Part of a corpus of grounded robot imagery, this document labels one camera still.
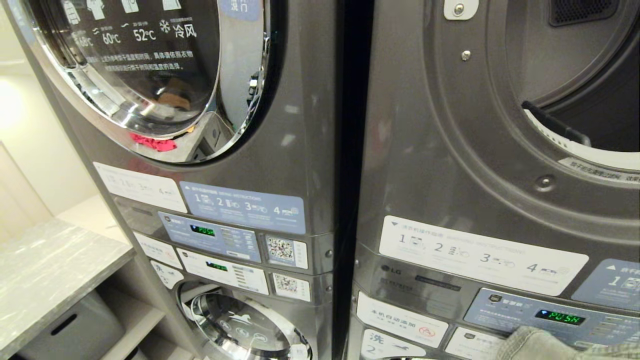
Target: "green digital display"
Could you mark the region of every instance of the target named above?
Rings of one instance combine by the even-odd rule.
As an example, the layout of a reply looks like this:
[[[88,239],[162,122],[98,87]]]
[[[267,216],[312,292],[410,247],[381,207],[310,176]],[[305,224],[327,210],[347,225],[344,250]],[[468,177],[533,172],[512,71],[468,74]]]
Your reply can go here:
[[[216,233],[213,231],[213,229],[208,229],[206,227],[196,226],[196,225],[190,225],[190,226],[191,226],[191,231],[193,231],[194,233],[205,234],[209,236],[216,236]]]
[[[538,313],[536,314],[536,318],[541,318],[541,319],[551,320],[551,321],[561,322],[561,323],[568,323],[570,325],[580,325],[585,320],[587,320],[587,318],[581,318],[579,316],[558,313],[557,311],[550,311],[550,310],[538,311]]]
[[[218,270],[222,270],[222,271],[229,271],[226,266],[218,265],[218,264],[212,263],[210,261],[207,261],[207,266],[210,267],[210,268],[214,268],[214,269],[218,269]]]

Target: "stacked washer dryer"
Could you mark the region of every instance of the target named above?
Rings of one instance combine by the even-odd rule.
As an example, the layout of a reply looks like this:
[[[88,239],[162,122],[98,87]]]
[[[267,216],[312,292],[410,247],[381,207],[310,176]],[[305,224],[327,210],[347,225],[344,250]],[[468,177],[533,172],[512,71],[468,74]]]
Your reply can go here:
[[[357,117],[339,116],[339,4],[5,6],[88,170],[204,344],[200,355],[340,354],[349,297],[341,313],[334,289],[351,284],[359,143]],[[339,190],[341,176],[353,186]]]
[[[639,7],[376,2],[349,360],[639,341]]]

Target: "white shelf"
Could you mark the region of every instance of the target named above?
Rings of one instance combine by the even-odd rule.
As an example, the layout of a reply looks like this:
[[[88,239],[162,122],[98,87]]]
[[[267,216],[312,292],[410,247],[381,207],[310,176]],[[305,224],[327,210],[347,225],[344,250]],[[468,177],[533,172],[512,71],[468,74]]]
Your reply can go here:
[[[101,360],[123,360],[164,318],[164,313],[112,288],[98,292],[125,328],[122,339]]]
[[[193,354],[160,336],[149,334],[141,343],[140,350],[149,360],[192,360]]]

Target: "red cloth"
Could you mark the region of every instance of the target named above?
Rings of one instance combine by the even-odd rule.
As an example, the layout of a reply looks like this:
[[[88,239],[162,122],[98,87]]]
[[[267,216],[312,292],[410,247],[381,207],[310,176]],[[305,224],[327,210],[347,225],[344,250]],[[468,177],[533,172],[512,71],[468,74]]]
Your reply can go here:
[[[178,147],[173,140],[156,140],[134,133],[129,133],[129,136],[131,136],[133,141],[141,143],[142,145],[155,149],[159,152],[171,151]]]

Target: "screw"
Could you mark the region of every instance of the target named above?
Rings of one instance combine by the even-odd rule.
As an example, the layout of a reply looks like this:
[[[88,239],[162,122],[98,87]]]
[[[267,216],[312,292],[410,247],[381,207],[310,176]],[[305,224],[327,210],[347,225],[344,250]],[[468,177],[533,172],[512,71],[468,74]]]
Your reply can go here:
[[[536,179],[534,187],[539,192],[548,192],[556,187],[556,178],[553,175],[544,175]]]
[[[457,4],[455,8],[453,8],[453,15],[460,16],[465,11],[464,4]]]
[[[467,61],[471,58],[471,51],[469,50],[464,50],[462,52],[462,54],[460,54],[460,58],[462,59],[462,61]]]

